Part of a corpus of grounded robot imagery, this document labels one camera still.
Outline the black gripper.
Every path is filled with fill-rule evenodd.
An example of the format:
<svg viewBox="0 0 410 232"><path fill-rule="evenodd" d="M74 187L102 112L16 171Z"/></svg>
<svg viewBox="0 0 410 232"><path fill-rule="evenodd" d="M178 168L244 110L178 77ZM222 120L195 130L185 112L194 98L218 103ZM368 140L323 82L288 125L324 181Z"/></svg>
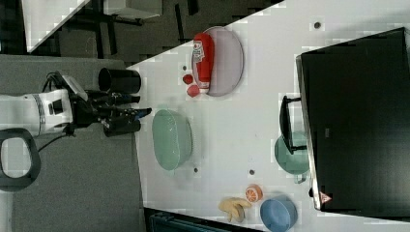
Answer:
<svg viewBox="0 0 410 232"><path fill-rule="evenodd" d="M76 129L87 128L93 123L99 123L109 116L108 111L103 110L108 94L104 91L85 90L69 75L63 75L64 87L69 92L69 99L73 111L73 125ZM139 103L139 96L130 94L112 93L109 102L111 104ZM148 116L151 108L115 108L109 120L137 121Z"/></svg>

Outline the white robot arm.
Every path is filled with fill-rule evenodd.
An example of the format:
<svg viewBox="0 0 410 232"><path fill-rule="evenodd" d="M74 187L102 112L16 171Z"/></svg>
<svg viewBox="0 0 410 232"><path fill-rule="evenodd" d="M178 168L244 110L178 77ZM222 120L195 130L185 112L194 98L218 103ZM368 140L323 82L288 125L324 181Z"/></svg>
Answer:
<svg viewBox="0 0 410 232"><path fill-rule="evenodd" d="M140 98L126 92L85 90L71 76L51 72L40 93L1 97L1 150L8 141L20 139L28 151L30 166L14 177L1 161L1 190L19 191L33 184L41 171L41 150L35 138L56 133L60 138L73 136L77 129L94 123L103 125L107 137L137 132L140 120L150 108L127 108Z"/></svg>

